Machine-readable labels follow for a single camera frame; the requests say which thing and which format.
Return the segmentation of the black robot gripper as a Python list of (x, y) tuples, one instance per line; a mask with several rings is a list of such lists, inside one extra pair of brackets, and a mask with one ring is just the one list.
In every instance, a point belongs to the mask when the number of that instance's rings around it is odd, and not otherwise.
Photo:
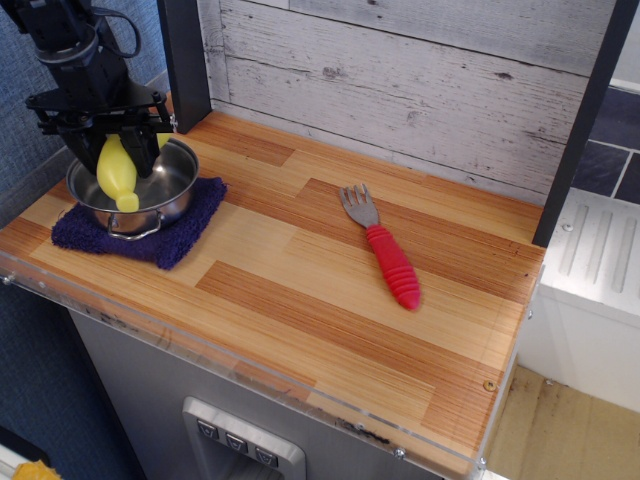
[(120, 132), (138, 176), (149, 177), (160, 155), (156, 133), (173, 130), (166, 95), (133, 81), (111, 52), (40, 52), (38, 60), (57, 85), (26, 100), (43, 130), (58, 134), (92, 175), (107, 133)]

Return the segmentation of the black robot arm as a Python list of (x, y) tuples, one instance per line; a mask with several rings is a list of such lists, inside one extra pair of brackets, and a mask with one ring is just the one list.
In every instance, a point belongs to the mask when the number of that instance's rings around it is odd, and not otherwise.
[(127, 60), (140, 52), (121, 50), (108, 23), (121, 12), (89, 1), (4, 1), (4, 11), (57, 87), (30, 96), (28, 109), (45, 135), (60, 137), (75, 157), (96, 173), (98, 158), (113, 135), (141, 178), (160, 155), (159, 136), (174, 130), (164, 93), (134, 82)]

